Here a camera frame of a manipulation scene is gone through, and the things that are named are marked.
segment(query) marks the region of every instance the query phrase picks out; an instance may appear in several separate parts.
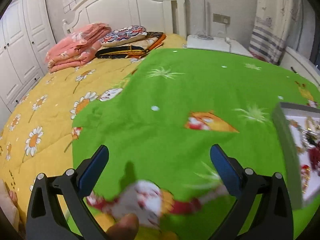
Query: green sheet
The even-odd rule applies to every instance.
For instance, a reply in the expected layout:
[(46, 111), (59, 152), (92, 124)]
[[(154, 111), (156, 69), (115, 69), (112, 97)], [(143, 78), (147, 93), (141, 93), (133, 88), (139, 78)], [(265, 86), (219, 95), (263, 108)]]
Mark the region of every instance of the green sheet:
[[(132, 207), (126, 198), (136, 191), (146, 198), (145, 212), (152, 213), (137, 210), (141, 239), (207, 240), (235, 201), (216, 192), (221, 187), (209, 158), (211, 145), (218, 143), (257, 174), (278, 171), (287, 180), (271, 113), (280, 101), (308, 103), (296, 81), (320, 101), (309, 81), (269, 63), (217, 51), (155, 50), (120, 94), (93, 101), (76, 116), (73, 126), (83, 130), (73, 141), (74, 167), (106, 145), (110, 159), (94, 191), (105, 198), (109, 213), (117, 219), (135, 210), (140, 198), (132, 198)], [(318, 197), (294, 212), (295, 237), (319, 203)], [(258, 199), (242, 231), (257, 205)], [(69, 224), (77, 232), (73, 221)]]

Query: folded pink blanket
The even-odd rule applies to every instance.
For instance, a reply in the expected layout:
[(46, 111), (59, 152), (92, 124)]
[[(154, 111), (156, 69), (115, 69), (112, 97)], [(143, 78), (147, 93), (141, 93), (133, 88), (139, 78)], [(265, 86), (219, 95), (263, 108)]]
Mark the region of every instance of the folded pink blanket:
[[(92, 48), (96, 48), (97, 44), (95, 43), (110, 31), (111, 28), (108, 25), (104, 23), (94, 23), (69, 34), (48, 51), (45, 61), (48, 63), (50, 72), (53, 73), (60, 69), (72, 66), (81, 66), (94, 59), (96, 51), (93, 53)], [(63, 68), (61, 68), (62, 66), (54, 68), (55, 65), (66, 63), (68, 63), (68, 66), (65, 65)]]

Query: floral curtain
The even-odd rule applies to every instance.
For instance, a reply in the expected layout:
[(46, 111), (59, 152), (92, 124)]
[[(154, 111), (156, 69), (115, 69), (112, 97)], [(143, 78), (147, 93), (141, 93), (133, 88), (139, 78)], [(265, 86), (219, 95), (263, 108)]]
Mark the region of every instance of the floral curtain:
[(301, 0), (258, 0), (249, 46), (256, 58), (278, 63), (288, 37), (298, 29), (301, 5)]

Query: metal screw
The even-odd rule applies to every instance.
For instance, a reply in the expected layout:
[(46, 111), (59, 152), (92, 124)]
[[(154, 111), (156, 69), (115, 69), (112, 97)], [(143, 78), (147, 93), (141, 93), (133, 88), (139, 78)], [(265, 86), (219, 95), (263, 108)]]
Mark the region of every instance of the metal screw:
[(44, 174), (43, 173), (38, 174), (37, 178), (38, 179), (43, 179), (44, 178)]
[(253, 174), (253, 169), (246, 168), (246, 169), (244, 170), (244, 172), (245, 172), (246, 174), (248, 174), (248, 175), (252, 175), (252, 174)]
[(277, 178), (277, 179), (282, 179), (282, 175), (281, 175), (281, 173), (276, 172), (276, 178)]
[(67, 176), (71, 176), (71, 175), (74, 174), (74, 173), (75, 173), (75, 170), (74, 170), (74, 169), (69, 169), (69, 170), (66, 171), (66, 175), (67, 175)]

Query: headboard panel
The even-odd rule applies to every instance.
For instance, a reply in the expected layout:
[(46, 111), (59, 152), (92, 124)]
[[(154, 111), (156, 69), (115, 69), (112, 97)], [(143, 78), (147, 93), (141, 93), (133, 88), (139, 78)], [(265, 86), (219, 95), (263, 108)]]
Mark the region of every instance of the headboard panel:
[(173, 33), (173, 6), (177, 2), (176, 33), (186, 37), (185, 0), (81, 0), (73, 9), (74, 20), (63, 20), (65, 35), (90, 23), (104, 22), (112, 30), (129, 25), (142, 25), (148, 31)]

